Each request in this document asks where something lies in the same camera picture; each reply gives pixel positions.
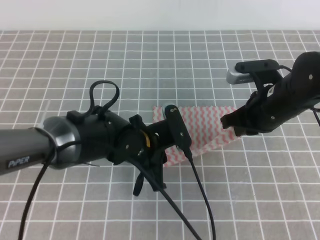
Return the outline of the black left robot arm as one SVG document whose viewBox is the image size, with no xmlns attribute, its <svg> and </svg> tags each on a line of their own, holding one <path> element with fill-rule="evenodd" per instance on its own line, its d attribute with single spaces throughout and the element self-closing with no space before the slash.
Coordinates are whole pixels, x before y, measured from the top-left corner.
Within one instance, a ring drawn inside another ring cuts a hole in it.
<svg viewBox="0 0 320 240">
<path fill-rule="evenodd" d="M 125 120 L 108 111 L 80 121 L 65 116 L 47 118 L 42 128 L 4 129 L 0 132 L 0 173 L 36 164 L 66 169 L 102 158 L 114 165 L 137 161 L 142 170 L 133 194 L 138 196 L 146 176 L 154 191 L 164 189 L 165 150 L 175 144 L 166 120 L 145 125 L 138 115 Z"/>
</svg>

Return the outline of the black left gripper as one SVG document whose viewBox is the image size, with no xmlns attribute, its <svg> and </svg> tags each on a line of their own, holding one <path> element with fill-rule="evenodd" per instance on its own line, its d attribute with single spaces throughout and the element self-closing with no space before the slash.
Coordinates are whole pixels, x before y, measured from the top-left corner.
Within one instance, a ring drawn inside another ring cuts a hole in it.
<svg viewBox="0 0 320 240">
<path fill-rule="evenodd" d="M 135 115 L 132 123 L 119 117 L 110 120 L 109 161 L 119 165 L 125 161 L 136 160 L 158 183 L 161 189 L 166 188 L 163 168 L 168 158 L 165 150 L 174 145 L 167 120 L 145 125 L 142 117 Z M 142 191 L 145 176 L 142 172 L 136 178 L 133 195 L 138 197 Z"/>
</svg>

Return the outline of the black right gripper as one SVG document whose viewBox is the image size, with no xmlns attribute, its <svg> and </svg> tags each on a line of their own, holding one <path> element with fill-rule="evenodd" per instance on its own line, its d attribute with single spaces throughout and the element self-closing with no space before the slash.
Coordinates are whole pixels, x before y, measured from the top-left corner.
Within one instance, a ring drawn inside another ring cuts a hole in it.
<svg viewBox="0 0 320 240">
<path fill-rule="evenodd" d="M 237 137 L 270 133 L 275 129 L 274 119 L 266 113 L 263 106 L 273 97 L 274 90 L 266 92 L 254 91 L 244 106 L 239 108 L 240 113 L 233 111 L 220 118 L 223 129 L 233 127 Z"/>
</svg>

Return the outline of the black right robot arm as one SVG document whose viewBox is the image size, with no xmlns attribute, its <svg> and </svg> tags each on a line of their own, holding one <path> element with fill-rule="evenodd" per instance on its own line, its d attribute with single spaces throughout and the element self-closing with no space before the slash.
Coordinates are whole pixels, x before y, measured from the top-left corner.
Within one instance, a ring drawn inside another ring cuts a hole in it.
<svg viewBox="0 0 320 240">
<path fill-rule="evenodd" d="M 227 73 L 231 85 L 254 83 L 254 91 L 245 105 L 224 115 L 224 129 L 233 128 L 236 136 L 270 133 L 320 102 L 320 54 L 304 52 L 292 69 L 281 76 L 280 65 L 272 59 L 238 62 Z"/>
</svg>

